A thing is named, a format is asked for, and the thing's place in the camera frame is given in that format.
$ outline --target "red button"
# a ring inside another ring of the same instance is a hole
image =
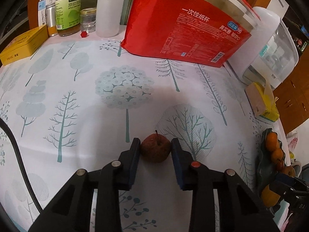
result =
[[[191,166],[192,166],[192,167],[200,167],[200,163],[199,163],[198,161],[193,161],[193,162],[191,163]]]

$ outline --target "yellow tin box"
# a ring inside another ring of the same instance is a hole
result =
[[[15,37],[0,53],[2,65],[31,56],[48,38],[46,25],[36,27]]]

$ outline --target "glass bottle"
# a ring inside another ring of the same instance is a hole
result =
[[[81,0],[56,0],[56,25],[59,36],[80,31],[79,10]]]

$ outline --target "yellow box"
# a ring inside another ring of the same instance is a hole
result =
[[[15,37],[0,53],[2,65],[31,56],[48,38],[46,25]]]
[[[279,119],[279,112],[270,85],[268,86],[265,89],[260,83],[252,83],[246,87],[245,92],[255,118],[272,124]]]

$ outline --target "apple stem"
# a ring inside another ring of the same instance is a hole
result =
[[[159,141],[159,134],[158,134],[158,131],[155,130],[155,133],[157,134],[157,145],[159,146],[159,145],[160,145],[160,141]]]

